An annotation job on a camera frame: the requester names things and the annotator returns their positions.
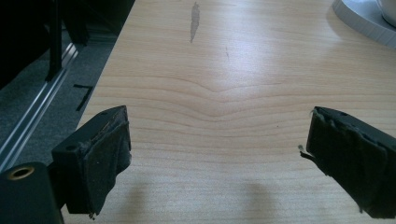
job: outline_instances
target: cylinder hole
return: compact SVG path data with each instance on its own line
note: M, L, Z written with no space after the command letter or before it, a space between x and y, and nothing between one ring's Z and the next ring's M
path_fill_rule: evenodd
M24 179L25 177L31 175L34 171L35 171L35 167L33 166L23 166L12 171L8 175L8 179L10 180Z

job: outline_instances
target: gray floor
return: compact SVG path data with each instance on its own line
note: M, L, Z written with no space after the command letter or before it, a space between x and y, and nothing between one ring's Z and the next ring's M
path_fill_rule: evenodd
M114 35L101 30L90 31L90 35L88 45L78 48L78 56L71 64L64 83L26 142L15 165L28 161L49 164L50 151L77 128L87 103L84 96L88 89L77 88L76 85L96 85L116 41ZM35 99L45 83L48 70L47 52L0 90L0 143L5 142L24 111Z

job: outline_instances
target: wood grain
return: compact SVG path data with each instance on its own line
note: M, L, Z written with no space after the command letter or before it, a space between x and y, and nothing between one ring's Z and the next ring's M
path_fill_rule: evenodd
M315 105L396 136L396 51L331 0L137 0L81 119L127 105L132 165L94 223L372 220L299 156ZM66 223L92 223L68 215Z

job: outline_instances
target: dark mark on table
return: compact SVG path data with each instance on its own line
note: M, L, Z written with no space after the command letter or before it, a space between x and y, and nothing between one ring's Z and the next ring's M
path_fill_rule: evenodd
M230 61L230 55L228 55L228 48L225 47L225 53L227 54L228 61Z
M191 39L190 43L192 43L192 40L195 38L195 33L198 30L199 26L199 5L195 2L194 6L192 7L191 11Z

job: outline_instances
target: wooden table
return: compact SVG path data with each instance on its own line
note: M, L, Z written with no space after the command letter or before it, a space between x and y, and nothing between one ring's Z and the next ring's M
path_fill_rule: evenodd
M298 146L315 105L396 136L396 50L332 0L194 2L135 2L80 123L127 105L132 164L94 222L66 223L394 223Z

